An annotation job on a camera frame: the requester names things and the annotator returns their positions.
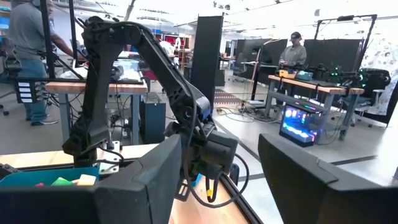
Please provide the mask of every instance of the black partition panel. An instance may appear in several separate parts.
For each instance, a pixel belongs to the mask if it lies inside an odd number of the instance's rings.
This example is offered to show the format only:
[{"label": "black partition panel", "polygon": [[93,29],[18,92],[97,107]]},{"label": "black partition panel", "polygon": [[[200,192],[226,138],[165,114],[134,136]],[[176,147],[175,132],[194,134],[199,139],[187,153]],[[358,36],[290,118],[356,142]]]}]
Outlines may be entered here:
[{"label": "black partition panel", "polygon": [[198,17],[190,83],[214,103],[215,77],[220,67],[222,16]]},{"label": "black partition panel", "polygon": [[[361,40],[351,39],[330,39],[330,40],[305,40],[304,47],[307,50],[307,60],[305,62],[309,67],[317,67],[323,64],[325,68],[333,69],[341,66],[342,71],[353,71],[357,59],[358,47]],[[296,95],[314,98],[318,96],[319,101],[324,103],[323,93],[316,93],[315,90],[295,87]]]},{"label": "black partition panel", "polygon": [[[263,53],[260,57],[260,61],[264,57],[271,58],[271,64],[278,65],[278,61],[281,53],[284,51],[287,45],[287,39],[270,42],[266,45],[270,39],[252,39],[252,40],[238,40],[238,46],[236,49],[236,55],[238,55],[235,66],[242,67],[241,62],[254,61],[257,58],[257,52],[254,49],[262,49]],[[251,79],[253,75],[253,66],[247,66],[247,71],[240,74],[240,77]],[[268,74],[263,71],[259,71],[259,82],[268,84]]]},{"label": "black partition panel", "polygon": [[[280,55],[285,50],[286,46],[287,46],[287,39],[281,39],[263,45],[261,49],[260,62],[268,65],[278,66]],[[258,82],[268,85],[269,84],[268,75],[275,75],[268,73],[269,69],[260,67]]]},{"label": "black partition panel", "polygon": [[256,50],[270,39],[252,39],[252,40],[238,40],[238,46],[236,47],[236,55],[238,55],[235,66],[242,67],[241,62],[252,62],[257,59]]}]

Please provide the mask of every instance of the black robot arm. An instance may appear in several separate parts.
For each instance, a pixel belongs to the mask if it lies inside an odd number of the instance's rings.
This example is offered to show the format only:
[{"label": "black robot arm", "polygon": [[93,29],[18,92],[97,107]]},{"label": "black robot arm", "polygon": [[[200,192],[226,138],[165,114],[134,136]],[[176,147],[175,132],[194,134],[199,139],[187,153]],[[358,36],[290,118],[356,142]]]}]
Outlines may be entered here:
[{"label": "black robot arm", "polygon": [[148,28],[134,22],[106,22],[96,16],[80,25],[85,28],[82,36],[90,65],[82,114],[62,146],[65,153],[74,156],[76,166],[92,166],[96,148],[108,137],[104,108],[113,62],[123,47],[131,44],[167,93],[178,122],[170,123],[165,133],[182,136],[182,162],[188,168],[188,177],[184,177],[194,179],[201,173],[216,179],[221,172],[229,172],[238,140],[216,130],[209,100],[184,79]]}]

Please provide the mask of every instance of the person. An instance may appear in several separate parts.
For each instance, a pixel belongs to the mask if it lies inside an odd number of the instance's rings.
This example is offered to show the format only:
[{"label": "person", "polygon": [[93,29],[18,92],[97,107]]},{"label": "person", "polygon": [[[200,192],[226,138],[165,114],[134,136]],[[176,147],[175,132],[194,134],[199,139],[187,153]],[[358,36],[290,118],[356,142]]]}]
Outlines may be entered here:
[{"label": "person", "polygon": [[[302,40],[301,34],[299,32],[294,32],[290,36],[290,41],[292,43],[291,46],[285,48],[285,50],[280,55],[279,65],[304,65],[305,60],[307,59],[307,51],[305,47],[301,45],[300,41]],[[281,86],[278,93],[285,94],[286,87]],[[277,105],[283,105],[283,102],[277,100]]]},{"label": "person", "polygon": [[[44,78],[46,71],[39,51],[45,51],[44,29],[42,13],[40,11],[40,1],[30,1],[23,4],[14,4],[9,22],[9,38],[14,46],[16,58],[21,63],[19,77]],[[47,0],[49,17],[52,16],[52,0]],[[51,41],[64,53],[73,56],[73,51],[58,36],[50,26]],[[57,119],[51,118],[46,113],[45,101],[36,103],[25,103],[26,120],[31,121],[32,126],[55,124]]]}]

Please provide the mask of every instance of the teal container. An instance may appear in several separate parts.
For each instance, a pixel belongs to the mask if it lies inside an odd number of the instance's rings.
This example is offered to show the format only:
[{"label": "teal container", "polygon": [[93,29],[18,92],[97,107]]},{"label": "teal container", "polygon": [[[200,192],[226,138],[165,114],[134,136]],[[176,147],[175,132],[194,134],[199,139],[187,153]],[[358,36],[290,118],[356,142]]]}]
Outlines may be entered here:
[{"label": "teal container", "polygon": [[98,172],[98,167],[19,172],[3,178],[0,187],[34,187],[39,183],[50,186],[59,177],[73,181],[79,179],[82,174],[92,175],[98,179]]}]

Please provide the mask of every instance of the wooden tabletop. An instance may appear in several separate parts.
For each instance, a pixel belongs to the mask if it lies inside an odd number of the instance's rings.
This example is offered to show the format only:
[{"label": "wooden tabletop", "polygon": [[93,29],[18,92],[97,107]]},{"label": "wooden tabletop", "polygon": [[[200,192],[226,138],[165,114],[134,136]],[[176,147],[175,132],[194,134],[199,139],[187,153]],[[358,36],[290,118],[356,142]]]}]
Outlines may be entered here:
[{"label": "wooden tabletop", "polygon": [[[269,75],[268,78],[272,79],[272,80],[280,80],[280,77],[277,77],[275,75]],[[317,89],[317,86],[314,84],[309,84],[309,83],[305,83],[305,82],[300,82],[297,80],[293,80],[293,79],[288,79],[288,78],[284,78],[283,79],[284,83],[289,83],[289,84],[293,84],[293,85],[297,85],[297,86],[301,86],[304,88],[309,88],[309,89]],[[331,93],[331,94],[346,94],[346,89],[345,88],[339,88],[339,87],[322,87],[322,86],[318,86],[318,91],[322,91],[325,93]],[[364,93],[365,90],[361,89],[361,88],[350,88],[349,89],[349,93],[350,94],[355,94],[355,95],[360,95],[362,93]]]},{"label": "wooden tabletop", "polygon": [[[140,146],[124,146],[121,154],[126,159],[139,158],[155,148],[157,144],[148,144]],[[102,158],[102,151],[98,151],[98,158]],[[0,156],[0,163],[9,164],[15,168],[45,166],[72,163],[72,156],[66,155],[63,151],[53,152],[34,152],[25,154],[11,154]],[[206,199],[205,178],[199,181],[195,187],[198,195]],[[230,196],[224,186],[219,184],[217,198],[214,203],[222,203],[230,199]],[[231,203],[222,208],[207,208],[200,205],[192,195],[186,202],[174,200],[170,224],[209,224],[209,223],[236,223],[247,224],[248,221],[240,212],[239,208]]]},{"label": "wooden tabletop", "polygon": [[[84,91],[86,83],[49,82],[45,90],[49,93],[80,93]],[[135,93],[145,94],[148,91],[147,84],[109,84],[108,93]]]}]

